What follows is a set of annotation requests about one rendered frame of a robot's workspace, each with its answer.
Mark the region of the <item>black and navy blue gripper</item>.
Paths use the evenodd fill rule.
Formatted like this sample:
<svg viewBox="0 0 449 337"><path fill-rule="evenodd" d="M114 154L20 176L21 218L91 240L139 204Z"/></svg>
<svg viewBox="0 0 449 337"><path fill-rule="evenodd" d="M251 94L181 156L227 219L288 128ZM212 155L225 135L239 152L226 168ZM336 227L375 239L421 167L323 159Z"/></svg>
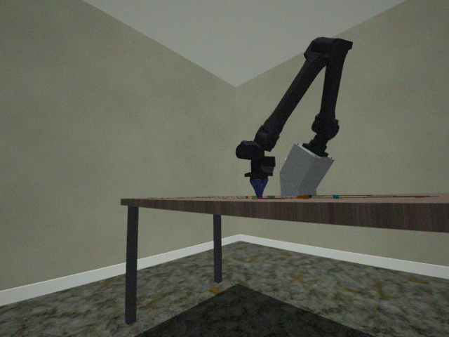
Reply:
<svg viewBox="0 0 449 337"><path fill-rule="evenodd" d="M253 186L257 198L259 198L259 196L262 196L265 186L268 182L268 176L273 176L273 173L261 173L261 172L245 173L245 177L250 177L250 183Z"/></svg>

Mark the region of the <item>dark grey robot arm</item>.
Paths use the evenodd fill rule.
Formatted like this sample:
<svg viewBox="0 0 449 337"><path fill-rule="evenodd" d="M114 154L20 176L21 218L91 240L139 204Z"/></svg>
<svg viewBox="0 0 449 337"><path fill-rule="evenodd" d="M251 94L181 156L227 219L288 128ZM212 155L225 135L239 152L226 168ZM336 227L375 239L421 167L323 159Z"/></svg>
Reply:
<svg viewBox="0 0 449 337"><path fill-rule="evenodd" d="M236 148L237 158L253 159L250 161L251 172L273 173L275 157L265 157L264 151L271 152L274 149L289 116L325 66L321 109L311 126L317 135L309 144L303 143L302 146L319 157L328 156L325 144L337 135L340 128L339 120L335 119L335 106L344 60L348 50L352 49L352 44L353 42L344 39L327 37L317 37L310 43L304 52L306 60L301 70L271 116L255 134L254 141L243 140Z"/></svg>

